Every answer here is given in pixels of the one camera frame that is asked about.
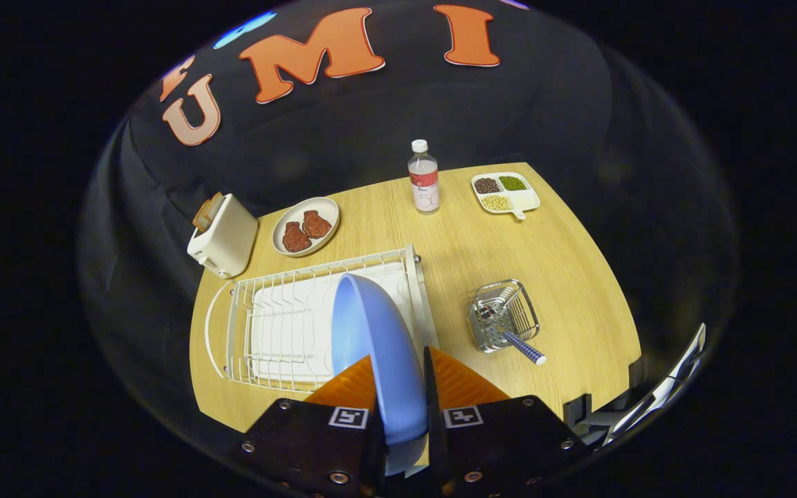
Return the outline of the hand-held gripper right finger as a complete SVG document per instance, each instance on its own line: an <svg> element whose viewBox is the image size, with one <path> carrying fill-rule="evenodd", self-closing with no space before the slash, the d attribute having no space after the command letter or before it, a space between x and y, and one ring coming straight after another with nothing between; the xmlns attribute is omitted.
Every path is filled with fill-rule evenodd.
<svg viewBox="0 0 797 498"><path fill-rule="evenodd" d="M437 497L535 497L591 448L535 395L510 397L449 354L423 351Z"/></svg>

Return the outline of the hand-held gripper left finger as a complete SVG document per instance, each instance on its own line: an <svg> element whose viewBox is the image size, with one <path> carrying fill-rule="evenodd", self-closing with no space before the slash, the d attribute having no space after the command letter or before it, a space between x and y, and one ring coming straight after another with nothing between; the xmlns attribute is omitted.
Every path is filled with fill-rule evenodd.
<svg viewBox="0 0 797 498"><path fill-rule="evenodd" d="M373 362L364 356L306 400L274 401L235 444L235 463L306 497L374 497L387 453Z"/></svg>

